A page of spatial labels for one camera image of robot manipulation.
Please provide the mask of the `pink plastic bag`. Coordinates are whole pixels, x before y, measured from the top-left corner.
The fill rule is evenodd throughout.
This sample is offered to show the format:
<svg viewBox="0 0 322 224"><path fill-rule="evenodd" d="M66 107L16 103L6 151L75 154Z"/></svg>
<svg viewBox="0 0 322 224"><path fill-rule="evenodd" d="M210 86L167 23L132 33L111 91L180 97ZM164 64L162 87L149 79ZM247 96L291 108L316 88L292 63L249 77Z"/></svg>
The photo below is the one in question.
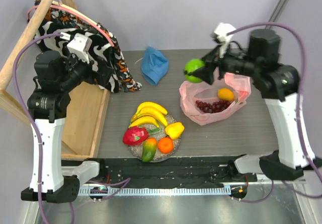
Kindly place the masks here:
<svg viewBox="0 0 322 224"><path fill-rule="evenodd" d="M247 98L252 92L250 77L226 73L224 78L219 80L216 70L214 79L212 85L205 82L191 83L184 81L179 88L180 106L183 113L201 126L227 119L246 104ZM218 101L217 92L222 88L230 89L234 94L234 99L227 109L218 113L204 113L197 107L197 100L206 103Z"/></svg>

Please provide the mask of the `yellow fake banana bunch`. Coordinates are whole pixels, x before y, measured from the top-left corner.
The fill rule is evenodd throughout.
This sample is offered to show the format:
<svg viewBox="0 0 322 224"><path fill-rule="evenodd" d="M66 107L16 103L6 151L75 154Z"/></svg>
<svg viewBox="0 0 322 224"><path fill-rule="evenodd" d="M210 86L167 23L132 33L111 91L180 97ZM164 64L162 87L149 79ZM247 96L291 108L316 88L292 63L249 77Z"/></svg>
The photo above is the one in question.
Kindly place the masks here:
<svg viewBox="0 0 322 224"><path fill-rule="evenodd" d="M140 117L150 116L163 126L168 126L168 122L166 120L167 114L167 109L160 104L155 102L143 102L137 107L135 114L131 118L131 123Z"/></svg>

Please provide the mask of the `single yellow fake banana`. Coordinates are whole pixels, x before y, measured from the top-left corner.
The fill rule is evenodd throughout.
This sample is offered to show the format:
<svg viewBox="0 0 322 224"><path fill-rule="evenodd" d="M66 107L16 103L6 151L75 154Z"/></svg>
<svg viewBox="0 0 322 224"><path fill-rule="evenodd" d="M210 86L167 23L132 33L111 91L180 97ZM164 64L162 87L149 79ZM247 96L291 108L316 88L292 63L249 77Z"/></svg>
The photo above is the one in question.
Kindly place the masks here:
<svg viewBox="0 0 322 224"><path fill-rule="evenodd" d="M143 116L143 117L140 117L136 120L134 120L128 128L131 128L131 127L134 127L134 126L141 126L141 125L144 125L144 124L152 124L154 125L156 128L159 128L159 124L157 122L157 120L151 116Z"/></svg>

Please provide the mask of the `red fake dragon fruit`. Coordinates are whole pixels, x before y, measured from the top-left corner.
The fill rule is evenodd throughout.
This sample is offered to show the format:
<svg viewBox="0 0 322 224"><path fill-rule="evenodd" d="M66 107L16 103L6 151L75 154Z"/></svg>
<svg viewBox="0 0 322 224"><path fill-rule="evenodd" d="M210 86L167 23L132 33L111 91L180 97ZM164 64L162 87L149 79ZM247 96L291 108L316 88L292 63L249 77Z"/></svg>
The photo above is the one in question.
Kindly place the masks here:
<svg viewBox="0 0 322 224"><path fill-rule="evenodd" d="M146 127L133 126L125 131L122 141L125 145L129 146L141 145L151 135L159 131L160 128L148 129Z"/></svg>

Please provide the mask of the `yellow fake bell pepper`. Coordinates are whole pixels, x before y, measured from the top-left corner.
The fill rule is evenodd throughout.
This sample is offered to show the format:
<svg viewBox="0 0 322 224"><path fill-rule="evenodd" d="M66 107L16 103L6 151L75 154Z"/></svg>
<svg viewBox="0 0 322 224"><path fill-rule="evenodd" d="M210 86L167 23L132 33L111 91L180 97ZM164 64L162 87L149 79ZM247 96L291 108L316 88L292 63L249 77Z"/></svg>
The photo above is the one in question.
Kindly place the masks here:
<svg viewBox="0 0 322 224"><path fill-rule="evenodd" d="M184 132L185 127L181 122L175 122L165 128L165 133L172 140L178 139Z"/></svg>

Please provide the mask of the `green orange fake mango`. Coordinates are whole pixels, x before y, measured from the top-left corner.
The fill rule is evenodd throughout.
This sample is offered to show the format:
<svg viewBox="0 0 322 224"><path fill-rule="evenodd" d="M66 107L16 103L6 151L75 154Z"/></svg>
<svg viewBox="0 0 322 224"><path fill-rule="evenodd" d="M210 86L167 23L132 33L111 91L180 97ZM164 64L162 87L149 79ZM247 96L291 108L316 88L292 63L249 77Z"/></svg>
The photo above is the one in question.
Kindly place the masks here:
<svg viewBox="0 0 322 224"><path fill-rule="evenodd" d="M153 160L157 149L157 140L153 137L148 138L142 145L142 156L143 162L150 162Z"/></svg>

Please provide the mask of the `orange fake fruit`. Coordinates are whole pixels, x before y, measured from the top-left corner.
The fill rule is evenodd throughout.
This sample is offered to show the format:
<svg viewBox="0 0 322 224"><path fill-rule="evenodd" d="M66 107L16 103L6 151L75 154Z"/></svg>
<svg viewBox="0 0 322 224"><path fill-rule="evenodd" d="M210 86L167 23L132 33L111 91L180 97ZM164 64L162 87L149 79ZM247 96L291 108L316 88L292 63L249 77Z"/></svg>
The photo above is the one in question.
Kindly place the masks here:
<svg viewBox="0 0 322 224"><path fill-rule="evenodd" d="M174 149L173 140L169 137L161 138L157 143L158 150L163 154L168 154Z"/></svg>

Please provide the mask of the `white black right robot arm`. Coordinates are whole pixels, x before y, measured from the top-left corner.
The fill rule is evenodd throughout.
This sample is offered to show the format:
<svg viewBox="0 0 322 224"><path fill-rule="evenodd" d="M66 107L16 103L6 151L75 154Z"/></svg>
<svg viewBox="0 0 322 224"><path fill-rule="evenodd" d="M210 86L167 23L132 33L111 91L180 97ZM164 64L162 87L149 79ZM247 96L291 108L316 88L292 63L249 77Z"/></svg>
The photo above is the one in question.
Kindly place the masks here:
<svg viewBox="0 0 322 224"><path fill-rule="evenodd" d="M211 85L213 72L219 78L229 73L250 77L268 107L278 140L278 149L267 155L242 155L227 168L227 175L239 181L246 173L264 174L271 180L293 181L312 170L309 161L321 167L321 158L310 148L307 136L296 132L301 122L296 112L300 75L296 68L279 63L281 38L271 29L250 32L247 51L233 53L232 35L228 29L215 29L212 33L217 46L201 58L201 68L188 75Z"/></svg>

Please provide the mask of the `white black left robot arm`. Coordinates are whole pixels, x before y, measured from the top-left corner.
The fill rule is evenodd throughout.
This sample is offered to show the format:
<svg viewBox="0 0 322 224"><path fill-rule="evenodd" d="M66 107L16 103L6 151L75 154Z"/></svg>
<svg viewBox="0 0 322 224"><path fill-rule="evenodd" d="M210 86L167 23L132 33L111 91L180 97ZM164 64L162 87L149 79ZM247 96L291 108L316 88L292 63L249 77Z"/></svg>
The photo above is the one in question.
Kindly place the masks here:
<svg viewBox="0 0 322 224"><path fill-rule="evenodd" d="M65 57L49 50L36 57L35 89L27 101L34 134L34 168L29 187L21 192L22 200L73 202L82 184L91 179L96 183L106 180L103 161L95 158L86 158L66 175L61 169L61 142L69 93L92 78L92 65L86 52L74 51Z"/></svg>

